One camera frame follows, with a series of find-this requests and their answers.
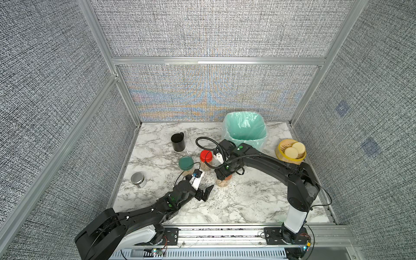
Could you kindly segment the orange lid peanut jar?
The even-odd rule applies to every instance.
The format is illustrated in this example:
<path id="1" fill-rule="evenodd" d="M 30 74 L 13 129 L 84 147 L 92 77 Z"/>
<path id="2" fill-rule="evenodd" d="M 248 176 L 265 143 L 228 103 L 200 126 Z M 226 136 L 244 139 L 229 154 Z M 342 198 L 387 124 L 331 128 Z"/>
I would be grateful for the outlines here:
<path id="1" fill-rule="evenodd" d="M 230 184 L 231 179 L 232 179 L 232 175 L 226 177 L 224 180 L 217 179 L 216 180 L 216 185 L 218 187 L 227 187 Z"/>

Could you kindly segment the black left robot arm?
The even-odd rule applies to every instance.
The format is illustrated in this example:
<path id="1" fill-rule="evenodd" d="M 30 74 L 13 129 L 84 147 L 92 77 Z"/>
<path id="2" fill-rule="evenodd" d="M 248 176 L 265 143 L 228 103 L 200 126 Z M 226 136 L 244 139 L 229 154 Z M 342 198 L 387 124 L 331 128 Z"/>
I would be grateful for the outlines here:
<path id="1" fill-rule="evenodd" d="M 158 228 L 159 225 L 171 219 L 191 199 L 207 201 L 213 188 L 211 185 L 201 190 L 182 180 L 151 206 L 128 212 L 104 210 L 74 239 L 81 259 L 108 260 L 123 238 L 147 226 L 153 225 L 156 233 L 162 234 L 163 228 Z"/>

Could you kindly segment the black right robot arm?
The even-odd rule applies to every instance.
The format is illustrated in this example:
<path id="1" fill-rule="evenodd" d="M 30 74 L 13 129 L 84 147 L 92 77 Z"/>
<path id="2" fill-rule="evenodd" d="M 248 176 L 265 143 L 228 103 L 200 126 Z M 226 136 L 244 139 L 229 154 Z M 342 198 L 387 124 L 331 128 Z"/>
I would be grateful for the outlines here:
<path id="1" fill-rule="evenodd" d="M 235 145 L 225 139 L 216 145 L 215 154 L 223 158 L 223 162 L 214 170 L 219 180 L 225 180 L 234 173 L 243 174 L 243 169 L 250 167 L 283 183 L 287 187 L 287 201 L 290 207 L 282 229 L 291 235 L 301 232 L 308 212 L 320 192 L 308 164 L 283 162 L 246 143 Z"/>

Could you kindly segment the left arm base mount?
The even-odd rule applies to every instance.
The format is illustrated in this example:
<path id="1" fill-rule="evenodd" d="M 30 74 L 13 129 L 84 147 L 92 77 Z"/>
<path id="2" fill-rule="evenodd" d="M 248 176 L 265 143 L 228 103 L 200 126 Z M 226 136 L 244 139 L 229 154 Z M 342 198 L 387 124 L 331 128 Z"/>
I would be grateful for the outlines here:
<path id="1" fill-rule="evenodd" d="M 134 243 L 135 246 L 163 246 L 177 245 L 179 238 L 179 229 L 176 227 L 165 228 L 163 231 L 157 231 L 156 234 L 148 242 Z"/>

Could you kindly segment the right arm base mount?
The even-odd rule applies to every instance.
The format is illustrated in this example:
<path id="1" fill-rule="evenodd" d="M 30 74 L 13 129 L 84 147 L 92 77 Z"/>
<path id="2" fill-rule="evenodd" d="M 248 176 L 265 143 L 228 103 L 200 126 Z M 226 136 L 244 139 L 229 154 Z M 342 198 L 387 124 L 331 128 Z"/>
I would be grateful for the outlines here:
<path id="1" fill-rule="evenodd" d="M 289 230 L 281 231 L 280 227 L 265 227 L 263 229 L 267 245 L 310 245 L 311 237 L 306 229 L 301 228 L 297 234 L 292 234 Z"/>

